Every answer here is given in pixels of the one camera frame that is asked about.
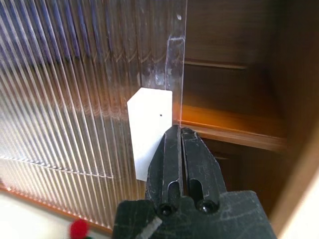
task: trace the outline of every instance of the ribbed transparent panel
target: ribbed transparent panel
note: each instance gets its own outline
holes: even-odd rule
[[[0,0],[0,181],[112,228],[144,197],[128,99],[173,91],[180,123],[187,0]]]

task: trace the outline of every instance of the wooden panel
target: wooden panel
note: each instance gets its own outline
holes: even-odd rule
[[[269,216],[280,196],[283,156],[268,150],[204,139],[217,159],[228,191],[253,190]]]
[[[285,128],[271,89],[247,70],[186,65],[182,124],[205,138],[285,149]]]
[[[188,0],[186,60],[239,65],[259,61],[267,51],[276,2]]]
[[[319,2],[292,3],[273,51],[271,68],[288,126],[287,186],[271,217],[277,233],[318,168],[319,153]]]

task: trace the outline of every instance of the white plastic card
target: white plastic card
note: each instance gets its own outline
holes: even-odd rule
[[[172,91],[140,88],[128,101],[136,179],[148,168],[164,133],[172,126]]]

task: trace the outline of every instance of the brown wood surface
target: brown wood surface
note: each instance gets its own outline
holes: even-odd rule
[[[319,2],[291,1],[271,75],[287,119],[285,187],[271,220],[279,234],[319,166]]]
[[[259,74],[185,65],[182,124],[204,138],[285,150],[285,127]]]
[[[35,206],[39,206],[41,207],[42,209],[45,209],[51,213],[55,213],[59,216],[63,216],[63,217],[66,217],[67,219],[70,219],[70,220],[77,220],[77,219],[80,219],[79,217],[73,215],[73,214],[69,214],[67,212],[64,212],[62,210],[59,210],[59,209],[56,209],[56,208],[53,208],[51,206],[48,206],[44,203],[41,203],[41,202],[38,202],[38,201],[35,201],[27,196],[24,196],[20,193],[17,193],[13,190],[11,191],[8,191],[5,187],[0,187],[0,191],[4,192],[4,193],[7,193],[15,198],[18,198],[18,199],[21,199],[23,201],[26,201],[28,203],[31,203],[31,204],[34,204]],[[93,222],[89,222],[87,221],[87,223],[95,230],[97,230],[98,232],[102,232],[102,233],[107,233],[107,235],[109,236],[110,234],[112,234],[112,230],[109,229],[109,228],[105,228],[101,225],[98,225],[98,224],[95,224]]]
[[[227,191],[253,190],[269,216],[274,210],[285,175],[276,168],[284,166],[282,154],[204,139],[219,163]]]
[[[188,0],[186,61],[247,65],[263,60],[275,0]]]

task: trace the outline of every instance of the wooden shelf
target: wooden shelf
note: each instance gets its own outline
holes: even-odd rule
[[[203,138],[271,151],[286,147],[271,88],[249,70],[185,65],[182,124]]]

